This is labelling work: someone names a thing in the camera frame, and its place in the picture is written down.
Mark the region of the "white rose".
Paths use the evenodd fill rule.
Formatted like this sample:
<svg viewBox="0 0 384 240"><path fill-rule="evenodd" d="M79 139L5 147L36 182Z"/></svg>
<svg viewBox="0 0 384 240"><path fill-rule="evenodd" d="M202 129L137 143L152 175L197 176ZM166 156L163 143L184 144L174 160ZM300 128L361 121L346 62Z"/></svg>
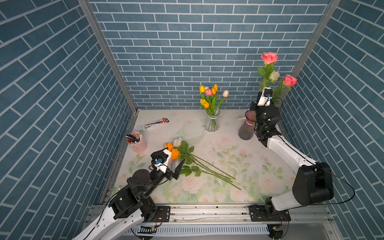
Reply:
<svg viewBox="0 0 384 240"><path fill-rule="evenodd" d="M175 148L179 148L182 145L183 139L182 138L177 138L173 142L173 146Z"/></svg>

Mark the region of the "small pink rose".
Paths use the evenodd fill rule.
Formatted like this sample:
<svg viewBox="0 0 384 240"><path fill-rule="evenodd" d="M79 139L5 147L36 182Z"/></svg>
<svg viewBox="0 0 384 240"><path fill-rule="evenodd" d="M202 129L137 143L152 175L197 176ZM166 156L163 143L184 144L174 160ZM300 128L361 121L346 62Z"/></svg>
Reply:
<svg viewBox="0 0 384 240"><path fill-rule="evenodd" d="M282 104L282 94L286 90L290 90L291 87L297 84L297 79L291 75L286 75L284 78L282 78L279 82L279 86L276 88L273 88L273 96L272 96L272 103L279 107Z"/></svg>

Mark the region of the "pale pink tulip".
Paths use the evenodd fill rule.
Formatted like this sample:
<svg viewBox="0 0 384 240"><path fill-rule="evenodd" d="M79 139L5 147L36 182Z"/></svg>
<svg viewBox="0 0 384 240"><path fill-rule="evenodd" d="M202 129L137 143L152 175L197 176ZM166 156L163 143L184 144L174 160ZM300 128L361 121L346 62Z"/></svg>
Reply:
<svg viewBox="0 0 384 240"><path fill-rule="evenodd" d="M222 94L222 99L217 103L216 105L216 108L215 108L215 111L214 111L214 115L217 116L219 114L219 111L220 111L220 106L222 105L222 103L227 99L227 97L229 96L229 91L228 90L225 90Z"/></svg>

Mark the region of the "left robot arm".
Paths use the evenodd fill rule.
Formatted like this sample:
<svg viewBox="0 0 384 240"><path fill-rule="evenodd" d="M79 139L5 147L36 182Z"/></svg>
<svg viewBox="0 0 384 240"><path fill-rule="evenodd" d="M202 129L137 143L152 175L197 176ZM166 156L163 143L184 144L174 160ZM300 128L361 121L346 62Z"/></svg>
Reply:
<svg viewBox="0 0 384 240"><path fill-rule="evenodd" d="M108 200L102 213L75 240L116 240L134 226L155 218L157 205L151 198L160 184L178 179L185 160L172 172L140 169L127 179L127 185Z"/></svg>

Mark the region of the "yellow tulip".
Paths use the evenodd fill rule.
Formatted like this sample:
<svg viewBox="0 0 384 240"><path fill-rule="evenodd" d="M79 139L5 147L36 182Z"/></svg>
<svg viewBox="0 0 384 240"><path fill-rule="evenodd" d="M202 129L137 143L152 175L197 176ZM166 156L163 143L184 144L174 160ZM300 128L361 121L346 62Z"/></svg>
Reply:
<svg viewBox="0 0 384 240"><path fill-rule="evenodd" d="M212 99L212 96L213 96L213 95L210 96L210 97L207 97L207 95L206 95L206 93L205 93L205 91L206 91L207 89L210 89L210 88L208 88L208 87L204 87L204 86L200 86L200 87L199 87L199 91L200 91L201 99L205 99L205 100L207 100L207 101L210 103L210 108L205 109L202 105L201 105L201 106L205 109L205 111L206 111L207 114L211 114L211 115L213 115L213 114L214 114L214 106L213 106L213 99Z"/></svg>
<svg viewBox="0 0 384 240"><path fill-rule="evenodd" d="M201 99L201 105L205 108L205 109L208 109L210 108L210 103L205 100L205 99Z"/></svg>

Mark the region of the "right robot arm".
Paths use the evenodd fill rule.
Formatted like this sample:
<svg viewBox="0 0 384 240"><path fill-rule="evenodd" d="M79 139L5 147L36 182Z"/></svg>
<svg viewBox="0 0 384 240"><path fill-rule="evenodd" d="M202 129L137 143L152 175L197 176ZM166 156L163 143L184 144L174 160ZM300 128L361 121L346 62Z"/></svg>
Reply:
<svg viewBox="0 0 384 240"><path fill-rule="evenodd" d="M266 200L266 208L280 212L310 205L325 205L325 201L334 198L334 177L349 186L352 195L347 200L330 203L331 205L347 203L356 196L354 187L332 173L327 163L316 162L284 138L276 128L277 122L281 119L278 107L252 102L250 110L256 119L255 134L258 140L280 156L296 174L292 189Z"/></svg>

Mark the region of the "cream rose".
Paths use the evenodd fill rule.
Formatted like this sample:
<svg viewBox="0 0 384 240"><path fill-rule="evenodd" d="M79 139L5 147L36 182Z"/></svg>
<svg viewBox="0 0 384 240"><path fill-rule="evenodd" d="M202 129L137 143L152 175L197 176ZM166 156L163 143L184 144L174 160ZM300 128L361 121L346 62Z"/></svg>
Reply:
<svg viewBox="0 0 384 240"><path fill-rule="evenodd" d="M277 72L277 71L273 71L273 72L267 77L267 87L270 87L271 84L273 85L279 78L280 78L280 73Z"/></svg>

